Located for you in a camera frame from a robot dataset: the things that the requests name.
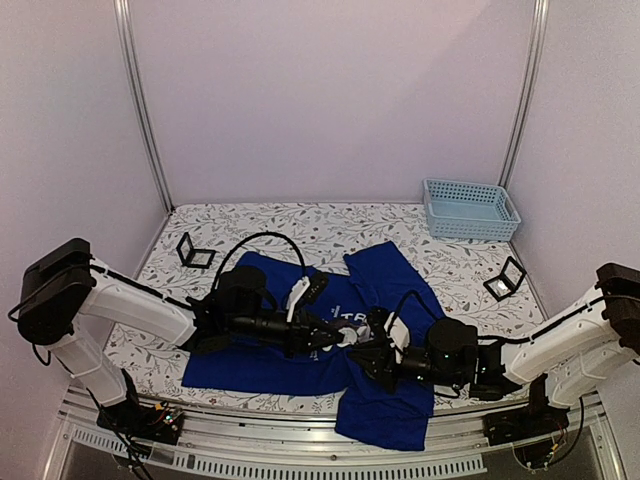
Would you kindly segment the blue printed t-shirt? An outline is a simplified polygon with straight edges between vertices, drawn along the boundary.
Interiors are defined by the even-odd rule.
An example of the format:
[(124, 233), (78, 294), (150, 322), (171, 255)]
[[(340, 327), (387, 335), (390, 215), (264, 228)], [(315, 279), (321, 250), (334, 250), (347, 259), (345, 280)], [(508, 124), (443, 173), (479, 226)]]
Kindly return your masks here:
[[(392, 242), (344, 257), (347, 274), (332, 274), (311, 313), (360, 332), (374, 307), (401, 309), (411, 343), (423, 343), (444, 312), (431, 287)], [(315, 396), (340, 393), (335, 430), (362, 443), (400, 451), (421, 451), (434, 410), (430, 385), (402, 380), (386, 393), (348, 358), (349, 347), (332, 356), (297, 355), (279, 348), (239, 342), (190, 356), (182, 385), (244, 393)]]

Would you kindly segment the round light blue brooch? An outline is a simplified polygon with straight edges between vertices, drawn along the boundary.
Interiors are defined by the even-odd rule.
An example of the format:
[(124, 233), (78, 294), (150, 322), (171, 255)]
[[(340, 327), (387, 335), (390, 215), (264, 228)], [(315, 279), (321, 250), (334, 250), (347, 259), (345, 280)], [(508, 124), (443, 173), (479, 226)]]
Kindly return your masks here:
[(339, 333), (342, 335), (342, 339), (336, 344), (339, 348), (346, 348), (355, 345), (360, 340), (360, 335), (354, 328), (343, 327), (339, 330)]

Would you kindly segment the black brooch box yellow brooch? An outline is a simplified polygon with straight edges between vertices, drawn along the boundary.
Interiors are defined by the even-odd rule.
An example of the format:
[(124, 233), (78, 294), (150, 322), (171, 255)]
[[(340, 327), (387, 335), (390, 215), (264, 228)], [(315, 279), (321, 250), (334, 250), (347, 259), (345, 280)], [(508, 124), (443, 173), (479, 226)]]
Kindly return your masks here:
[(183, 267), (194, 269), (209, 269), (216, 255), (213, 249), (196, 248), (188, 232), (181, 236), (176, 252)]

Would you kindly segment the black brooch box silver brooch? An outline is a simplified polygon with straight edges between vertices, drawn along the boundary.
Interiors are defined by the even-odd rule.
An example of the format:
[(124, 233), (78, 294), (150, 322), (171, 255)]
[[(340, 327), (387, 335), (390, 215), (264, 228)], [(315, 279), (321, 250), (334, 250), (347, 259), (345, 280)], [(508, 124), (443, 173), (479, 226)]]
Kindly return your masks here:
[(508, 256), (500, 273), (483, 282), (490, 295), (501, 302), (514, 295), (526, 277), (525, 268), (512, 256)]

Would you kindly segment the light blue plastic basket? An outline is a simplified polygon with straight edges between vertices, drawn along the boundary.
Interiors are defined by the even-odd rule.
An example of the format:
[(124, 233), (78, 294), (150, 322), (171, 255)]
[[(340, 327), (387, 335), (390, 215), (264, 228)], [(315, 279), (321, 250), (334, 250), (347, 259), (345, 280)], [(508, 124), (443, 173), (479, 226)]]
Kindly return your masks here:
[(423, 203), (432, 237), (509, 242), (521, 218), (500, 186), (423, 180)]

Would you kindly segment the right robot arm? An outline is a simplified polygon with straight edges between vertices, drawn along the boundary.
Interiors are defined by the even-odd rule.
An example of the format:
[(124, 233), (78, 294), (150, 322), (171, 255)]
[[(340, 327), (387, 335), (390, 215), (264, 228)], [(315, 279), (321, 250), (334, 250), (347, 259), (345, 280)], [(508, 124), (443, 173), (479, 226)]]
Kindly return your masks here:
[(638, 271), (606, 263), (596, 275), (578, 301), (520, 338), (480, 335), (472, 325), (441, 317), (415, 346), (398, 313), (376, 309), (372, 340), (349, 357), (389, 393), (410, 380), (467, 388), (471, 398), (498, 401), (539, 384), (541, 397), (516, 421), (524, 435), (537, 436), (554, 422), (556, 410), (639, 357)]

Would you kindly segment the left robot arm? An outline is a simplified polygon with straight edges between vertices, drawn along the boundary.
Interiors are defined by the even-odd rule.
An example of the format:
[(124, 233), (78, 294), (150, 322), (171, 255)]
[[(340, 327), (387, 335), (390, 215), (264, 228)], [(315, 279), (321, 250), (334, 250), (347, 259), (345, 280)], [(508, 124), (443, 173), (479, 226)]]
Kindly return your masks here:
[(8, 313), (19, 334), (41, 346), (79, 380), (128, 434), (148, 426), (131, 377), (119, 370), (78, 323), (82, 315), (106, 319), (158, 337), (188, 353), (227, 347), (237, 338), (275, 346), (291, 358), (337, 345), (343, 333), (308, 311), (328, 284), (325, 274), (303, 273), (284, 306), (253, 266), (217, 272), (202, 299), (175, 300), (111, 269), (90, 244), (74, 238), (30, 265), (18, 304)]

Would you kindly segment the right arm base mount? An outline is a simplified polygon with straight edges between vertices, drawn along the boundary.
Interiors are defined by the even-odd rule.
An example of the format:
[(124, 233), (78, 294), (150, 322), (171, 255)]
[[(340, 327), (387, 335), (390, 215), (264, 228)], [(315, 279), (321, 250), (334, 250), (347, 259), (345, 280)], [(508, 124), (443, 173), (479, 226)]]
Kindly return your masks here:
[[(528, 403), (521, 408), (492, 413), (483, 417), (483, 433), (490, 446), (514, 443), (541, 435), (559, 433), (563, 437), (569, 426), (568, 409), (549, 404), (546, 374), (529, 386)], [(560, 446), (559, 440), (546, 440), (516, 447), (518, 463), (529, 470), (548, 468)]]

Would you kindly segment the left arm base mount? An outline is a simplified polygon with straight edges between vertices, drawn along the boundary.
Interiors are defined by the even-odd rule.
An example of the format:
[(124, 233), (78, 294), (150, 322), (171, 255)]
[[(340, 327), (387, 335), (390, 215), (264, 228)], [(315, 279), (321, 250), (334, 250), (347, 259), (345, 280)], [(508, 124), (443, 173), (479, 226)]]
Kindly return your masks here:
[(176, 445), (184, 425), (179, 408), (159, 409), (125, 400), (113, 406), (100, 406), (97, 425), (123, 436)]

